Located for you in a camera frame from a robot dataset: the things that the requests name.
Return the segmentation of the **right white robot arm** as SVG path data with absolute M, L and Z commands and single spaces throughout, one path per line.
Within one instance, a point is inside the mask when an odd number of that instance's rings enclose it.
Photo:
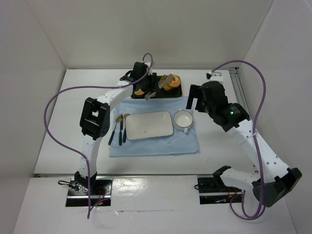
M 242 147 L 257 169 L 251 174 L 223 166 L 213 173 L 218 184 L 248 191 L 265 207 L 271 207 L 293 190 L 302 177 L 300 170 L 281 160 L 255 128 L 243 106 L 228 101 L 220 82 L 192 84 L 187 109 L 191 109 L 194 99 L 197 100 L 195 110 L 207 113 Z

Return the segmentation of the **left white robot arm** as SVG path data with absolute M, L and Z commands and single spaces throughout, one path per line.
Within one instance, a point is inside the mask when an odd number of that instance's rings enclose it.
M 97 186 L 98 151 L 102 138 L 110 128 L 110 112 L 125 98 L 131 96 L 135 88 L 141 86 L 147 90 L 155 88 L 156 76 L 152 74 L 152 65 L 151 61 L 136 62 L 133 69 L 105 94 L 85 100 L 79 123 L 83 134 L 83 156 L 74 180 L 86 192 L 92 192 Z

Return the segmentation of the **sugared donut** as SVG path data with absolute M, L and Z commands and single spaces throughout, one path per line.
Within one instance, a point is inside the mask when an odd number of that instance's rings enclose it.
M 168 84 L 171 88 L 177 88 L 180 85 L 180 77 L 178 75 L 173 75 L 173 80 Z

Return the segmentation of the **silver metal tongs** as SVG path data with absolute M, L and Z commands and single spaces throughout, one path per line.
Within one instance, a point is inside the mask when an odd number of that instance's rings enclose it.
M 147 93 L 144 98 L 146 100 L 149 100 L 152 98 L 160 89 L 162 89 L 165 85 L 169 84 L 174 80 L 174 76 L 172 74 L 169 74 L 166 76 L 166 78 L 161 78 L 159 82 L 156 83 L 156 87 L 153 91 Z

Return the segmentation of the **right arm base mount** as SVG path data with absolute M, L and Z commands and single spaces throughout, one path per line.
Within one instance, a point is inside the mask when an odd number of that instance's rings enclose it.
M 205 204 L 226 204 L 241 203 L 242 191 L 234 187 L 220 185 L 212 176 L 202 176 L 197 178 L 194 189 L 199 192 L 201 205 Z

